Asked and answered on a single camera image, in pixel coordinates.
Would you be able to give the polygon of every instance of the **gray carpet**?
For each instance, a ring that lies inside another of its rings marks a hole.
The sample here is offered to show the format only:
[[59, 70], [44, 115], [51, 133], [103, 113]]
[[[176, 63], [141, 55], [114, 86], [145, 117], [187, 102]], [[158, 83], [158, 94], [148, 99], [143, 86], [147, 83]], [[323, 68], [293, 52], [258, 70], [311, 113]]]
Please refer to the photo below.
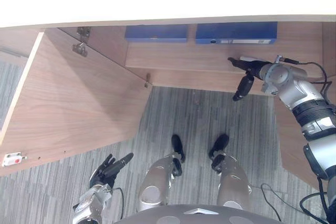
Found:
[[0, 60], [0, 129], [14, 96], [23, 68]]
[[[227, 152], [240, 161], [253, 187], [253, 212], [276, 219], [263, 199], [261, 183], [270, 184], [299, 208], [299, 200], [316, 191], [281, 168], [273, 99], [249, 95], [234, 103], [231, 97], [223, 92], [155, 87], [134, 139], [1, 177], [0, 223], [71, 223], [71, 206], [87, 190], [92, 171], [109, 153], [120, 158], [134, 152], [115, 186], [124, 189], [125, 215], [135, 213], [144, 173], [171, 151], [173, 133], [180, 135], [187, 158], [182, 177], [170, 191], [171, 204], [216, 203], [219, 177], [210, 168], [207, 152], [225, 132], [230, 136]], [[285, 223], [316, 223], [281, 203], [269, 190], [266, 196]], [[318, 199], [306, 206], [314, 214], [322, 214]], [[116, 191], [104, 212], [104, 223], [116, 221], [120, 210], [121, 198]]]

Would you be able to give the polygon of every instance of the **cabinet door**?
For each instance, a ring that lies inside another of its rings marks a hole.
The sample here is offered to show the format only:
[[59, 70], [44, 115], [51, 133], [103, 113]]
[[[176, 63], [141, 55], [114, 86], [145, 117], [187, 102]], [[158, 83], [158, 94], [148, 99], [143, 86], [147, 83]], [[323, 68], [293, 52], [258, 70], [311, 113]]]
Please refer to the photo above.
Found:
[[133, 137], [151, 92], [143, 79], [53, 28], [37, 37], [0, 133], [0, 176]]

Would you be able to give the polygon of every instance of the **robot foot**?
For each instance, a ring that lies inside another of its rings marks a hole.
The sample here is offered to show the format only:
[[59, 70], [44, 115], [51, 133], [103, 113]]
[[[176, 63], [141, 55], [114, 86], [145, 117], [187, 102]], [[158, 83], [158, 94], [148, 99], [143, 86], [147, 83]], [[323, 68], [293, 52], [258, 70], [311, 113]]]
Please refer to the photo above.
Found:
[[217, 138], [216, 142], [214, 143], [212, 149], [209, 151], [209, 158], [211, 160], [214, 160], [215, 159], [214, 153], [218, 151], [223, 151], [227, 147], [228, 143], [229, 143], [229, 136], [226, 134], [220, 135]]
[[181, 163], [184, 163], [185, 155], [183, 152], [183, 145], [182, 145], [180, 137], [176, 134], [172, 136], [172, 146], [174, 148], [174, 151], [181, 155]]

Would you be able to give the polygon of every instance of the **wire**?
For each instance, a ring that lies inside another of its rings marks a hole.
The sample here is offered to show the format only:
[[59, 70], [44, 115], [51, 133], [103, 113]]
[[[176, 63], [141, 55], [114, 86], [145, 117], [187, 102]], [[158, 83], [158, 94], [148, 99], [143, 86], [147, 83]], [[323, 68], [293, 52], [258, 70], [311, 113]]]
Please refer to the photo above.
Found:
[[305, 196], [305, 198], [303, 198], [302, 200], [300, 200], [300, 207], [302, 209], [302, 211], [310, 216], [311, 218], [317, 220], [318, 222], [322, 223], [322, 224], [328, 224], [327, 222], [325, 222], [324, 220], [320, 219], [319, 217], [316, 217], [315, 215], [313, 215], [309, 210], [307, 210], [304, 206], [303, 206], [303, 203], [307, 200], [307, 199], [310, 199], [312, 197], [315, 197], [317, 195], [320, 195], [320, 193], [314, 193], [314, 194], [310, 194], [310, 195], [307, 195]]
[[261, 189], [261, 191], [262, 191], [262, 195], [264, 196], [264, 199], [265, 199], [266, 203], [273, 209], [273, 211], [275, 212], [275, 214], [276, 214], [277, 217], [278, 217], [278, 220], [281, 222], [281, 218], [280, 218], [280, 216], [279, 216], [278, 211], [275, 209], [275, 207], [274, 207], [270, 202], [268, 202], [268, 200], [267, 200], [267, 198], [266, 198], [264, 189], [263, 189], [263, 187], [262, 187], [264, 184], [262, 184], [262, 185], [260, 186], [260, 189]]
[[320, 91], [321, 95], [323, 95], [323, 91], [324, 91], [324, 89], [325, 89], [325, 87], [326, 87], [326, 82], [328, 81], [327, 73], [326, 73], [325, 69], [323, 68], [323, 66], [321, 66], [320, 64], [318, 64], [318, 63], [316, 63], [316, 62], [309, 61], [309, 62], [299, 62], [299, 63], [298, 63], [298, 65], [308, 65], [308, 64], [313, 64], [313, 65], [315, 65], [315, 66], [318, 66], [318, 67], [321, 69], [322, 73], [323, 73], [323, 76], [324, 76], [324, 84], [323, 84], [323, 87], [322, 87], [322, 89], [321, 89], [321, 91]]
[[125, 206], [124, 192], [122, 191], [122, 189], [120, 187], [116, 187], [116, 188], [113, 189], [113, 191], [115, 191], [115, 190], [119, 190], [120, 193], [121, 193], [122, 207], [121, 207], [120, 220], [122, 220], [122, 218], [124, 217], [124, 206]]
[[275, 196], [277, 196], [277, 197], [281, 200], [281, 202], [283, 202], [284, 204], [286, 204], [286, 205], [289, 206], [290, 208], [294, 209], [295, 211], [300, 212], [300, 213], [302, 213], [302, 214], [304, 214], [304, 215], [308, 215], [308, 216], [314, 218], [314, 219], [317, 220], [317, 221], [319, 221], [319, 220], [324, 221], [322, 218], [316, 217], [316, 216], [313, 215], [308, 209], [306, 209], [306, 208], [302, 208], [302, 206], [301, 206], [301, 202], [303, 203], [303, 202], [306, 201], [307, 199], [309, 199], [309, 198], [311, 198], [311, 197], [313, 197], [313, 196], [317, 196], [317, 195], [320, 195], [320, 197], [323, 197], [323, 200], [322, 200], [322, 198], [321, 198], [322, 205], [323, 205], [323, 202], [324, 202], [325, 206], [327, 206], [326, 201], [324, 200], [324, 195], [327, 194], [327, 193], [324, 193], [324, 192], [323, 192], [323, 187], [322, 187], [322, 189], [320, 189], [320, 192], [319, 192], [319, 193], [315, 193], [315, 194], [308, 195], [308, 196], [306, 196], [305, 198], [303, 198], [303, 199], [300, 201], [300, 207], [301, 207], [301, 209], [303, 210], [303, 211], [301, 211], [300, 209], [298, 209], [298, 208], [292, 206], [291, 204], [288, 204], [287, 202], [285, 202], [285, 201], [284, 201], [284, 200], [283, 200], [283, 199], [282, 199], [282, 198], [281, 198], [281, 197], [280, 197], [280, 196], [273, 190], [273, 188], [272, 188], [270, 185], [268, 185], [267, 183], [262, 183], [262, 184], [260, 185], [260, 188], [261, 188], [262, 194], [263, 194], [263, 196], [264, 196], [264, 198], [265, 198], [265, 201], [266, 201], [266, 203], [267, 203], [267, 204], [268, 204], [268, 205], [275, 211], [275, 213], [277, 214], [278, 219], [279, 219], [279, 214], [278, 214], [278, 212], [276, 211], [276, 209], [274, 208], [274, 206], [271, 205], [271, 204], [268, 202], [268, 200], [266, 199], [266, 196], [265, 196], [265, 192], [264, 192], [264, 188], [263, 188], [263, 186], [268, 186], [269, 189], [270, 189], [270, 191], [271, 191]]
[[290, 205], [290, 204], [288, 204], [287, 202], [285, 202], [273, 189], [272, 189], [272, 187], [270, 186], [270, 185], [268, 185], [268, 184], [266, 184], [266, 183], [262, 183], [262, 185], [260, 186], [260, 187], [262, 187], [262, 186], [268, 186], [269, 187], [269, 189], [271, 190], [271, 192], [272, 193], [274, 193], [274, 195], [275, 196], [277, 196], [284, 204], [286, 204], [287, 206], [289, 206], [290, 208], [292, 208], [292, 209], [294, 209], [295, 211], [297, 211], [297, 212], [300, 212], [300, 213], [302, 213], [302, 214], [305, 214], [304, 212], [302, 212], [300, 209], [298, 209], [298, 208], [296, 208], [296, 207], [294, 207], [294, 206], [292, 206], [292, 205]]
[[327, 207], [326, 199], [324, 198], [322, 179], [320, 177], [317, 177], [317, 180], [319, 182], [319, 190], [320, 190], [320, 198], [321, 198], [322, 206], [323, 206], [325, 214], [327, 214], [328, 207]]

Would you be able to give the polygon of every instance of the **metal hinge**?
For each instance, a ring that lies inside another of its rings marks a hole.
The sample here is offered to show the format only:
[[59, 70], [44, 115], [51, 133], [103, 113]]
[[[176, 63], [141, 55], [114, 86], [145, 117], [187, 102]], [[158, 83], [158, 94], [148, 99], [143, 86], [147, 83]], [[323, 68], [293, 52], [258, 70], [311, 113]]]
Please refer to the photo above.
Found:
[[86, 51], [85, 46], [88, 43], [89, 37], [90, 37], [90, 31], [91, 27], [89, 26], [81, 26], [77, 28], [77, 34], [80, 35], [78, 44], [73, 44], [72, 51], [78, 53], [79, 55], [82, 55], [86, 57], [88, 55], [88, 52]]
[[145, 88], [148, 88], [148, 84], [149, 84], [150, 79], [151, 79], [151, 74], [147, 73], [147, 75], [146, 75], [146, 83], [144, 85]]

